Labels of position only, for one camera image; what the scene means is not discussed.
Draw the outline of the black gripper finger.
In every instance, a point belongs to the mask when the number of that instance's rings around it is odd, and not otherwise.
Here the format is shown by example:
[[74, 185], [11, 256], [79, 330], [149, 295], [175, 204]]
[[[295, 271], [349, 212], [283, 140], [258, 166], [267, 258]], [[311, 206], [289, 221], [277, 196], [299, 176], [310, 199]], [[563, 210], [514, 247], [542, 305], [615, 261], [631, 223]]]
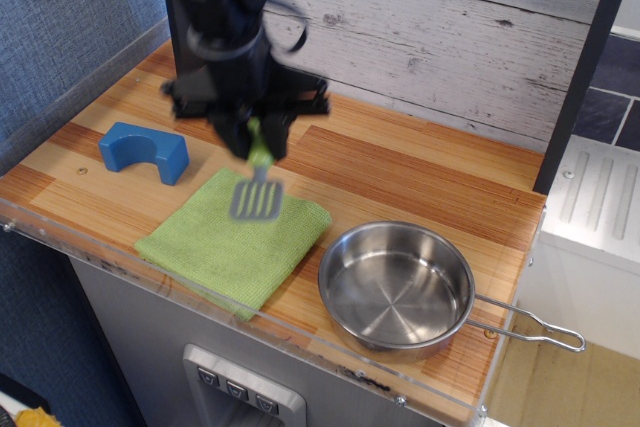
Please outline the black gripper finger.
[[290, 119], [283, 113], [269, 113], [261, 119], [262, 136], [276, 160], [287, 156], [290, 125]]
[[211, 114], [208, 120], [228, 150], [235, 157], [247, 160], [253, 143], [248, 120], [230, 114]]

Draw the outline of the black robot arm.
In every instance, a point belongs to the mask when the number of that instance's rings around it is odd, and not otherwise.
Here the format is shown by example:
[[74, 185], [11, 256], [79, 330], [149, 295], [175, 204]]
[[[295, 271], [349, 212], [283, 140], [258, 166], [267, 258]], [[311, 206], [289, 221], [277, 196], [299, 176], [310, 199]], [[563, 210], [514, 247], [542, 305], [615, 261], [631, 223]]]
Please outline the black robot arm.
[[231, 153], [249, 156], [256, 119], [275, 159], [287, 155], [300, 115], [326, 115], [327, 82], [279, 63], [263, 22], [268, 0], [167, 0], [182, 17], [173, 34], [177, 77], [162, 91], [178, 118], [205, 118]]

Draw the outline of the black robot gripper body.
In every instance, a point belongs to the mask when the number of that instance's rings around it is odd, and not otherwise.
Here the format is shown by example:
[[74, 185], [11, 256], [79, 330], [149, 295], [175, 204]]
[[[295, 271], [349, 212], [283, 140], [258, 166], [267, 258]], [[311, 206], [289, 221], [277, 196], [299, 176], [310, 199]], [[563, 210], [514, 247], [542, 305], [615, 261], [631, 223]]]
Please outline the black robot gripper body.
[[244, 119], [326, 115], [327, 81], [279, 63], [264, 34], [239, 53], [209, 50], [204, 64], [162, 84], [180, 118], [236, 114]]

